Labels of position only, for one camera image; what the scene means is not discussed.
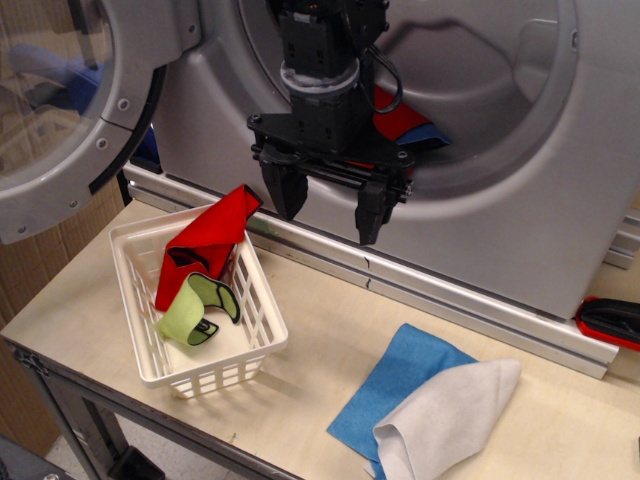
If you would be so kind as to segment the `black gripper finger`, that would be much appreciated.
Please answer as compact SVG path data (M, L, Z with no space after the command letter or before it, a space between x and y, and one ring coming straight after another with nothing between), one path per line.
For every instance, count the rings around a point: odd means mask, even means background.
M381 227L389 222L396 204L397 196L383 183L367 183L358 192L355 222L360 245L376 243Z
M293 220L307 200L307 177L287 165L261 161L260 167L276 212L286 221Z

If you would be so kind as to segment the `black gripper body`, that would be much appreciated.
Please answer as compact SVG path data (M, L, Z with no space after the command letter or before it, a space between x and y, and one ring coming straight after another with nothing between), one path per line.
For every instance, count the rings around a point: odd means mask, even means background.
M349 94L359 85L364 97ZM287 165L306 177L314 176L355 190L380 182L397 202L411 195L410 170L414 155L377 131L373 124L374 80L364 77L345 90L325 95L291 92L289 113L253 114L247 127L255 135L253 158ZM374 163L373 170L346 164L346 160Z

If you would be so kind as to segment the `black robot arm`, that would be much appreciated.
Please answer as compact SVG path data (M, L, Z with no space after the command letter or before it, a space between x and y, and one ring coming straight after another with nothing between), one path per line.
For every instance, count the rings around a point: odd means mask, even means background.
M284 60L281 82L291 110L254 114L253 157L277 213L293 219L307 199L308 179L358 193L355 224L362 245L377 241L397 203L409 196L414 156L375 126L376 65L392 76L395 66L376 46L388 30L385 1L273 1Z

